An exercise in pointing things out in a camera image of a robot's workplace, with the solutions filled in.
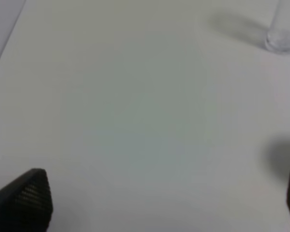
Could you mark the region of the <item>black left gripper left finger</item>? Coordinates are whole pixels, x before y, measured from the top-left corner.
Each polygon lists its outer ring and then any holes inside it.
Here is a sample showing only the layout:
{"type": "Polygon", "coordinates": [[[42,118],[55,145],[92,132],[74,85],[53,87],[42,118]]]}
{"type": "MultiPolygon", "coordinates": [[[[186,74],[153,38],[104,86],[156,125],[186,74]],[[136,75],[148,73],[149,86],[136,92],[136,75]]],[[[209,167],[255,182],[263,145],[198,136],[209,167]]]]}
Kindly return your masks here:
{"type": "Polygon", "coordinates": [[[0,189],[0,232],[45,232],[52,213],[44,169],[30,169],[0,189]]]}

